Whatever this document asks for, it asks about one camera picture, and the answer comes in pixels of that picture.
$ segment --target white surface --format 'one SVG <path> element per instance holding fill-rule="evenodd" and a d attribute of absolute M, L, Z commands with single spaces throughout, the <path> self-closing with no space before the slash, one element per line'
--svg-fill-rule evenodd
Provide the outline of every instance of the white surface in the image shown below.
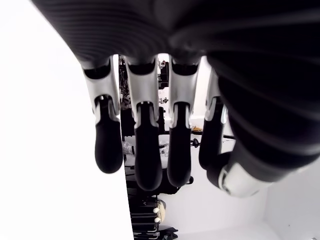
<path fill-rule="evenodd" d="M 280 240 L 265 223 L 258 222 L 217 231 L 179 234 L 179 240 Z"/>
<path fill-rule="evenodd" d="M 320 161 L 268 190 L 265 220 L 283 240 L 320 239 Z"/>
<path fill-rule="evenodd" d="M 0 240 L 133 239 L 123 167 L 95 163 L 69 48 L 29 1 L 0 7 Z"/>
<path fill-rule="evenodd" d="M 234 141 L 223 144 L 222 151 L 232 150 Z M 180 234 L 221 230 L 260 221 L 264 215 L 267 191 L 249 198 L 228 196 L 207 179 L 198 160 L 199 148 L 191 148 L 192 185 L 183 186 L 175 195 L 161 194 L 166 202 L 164 225 Z"/>

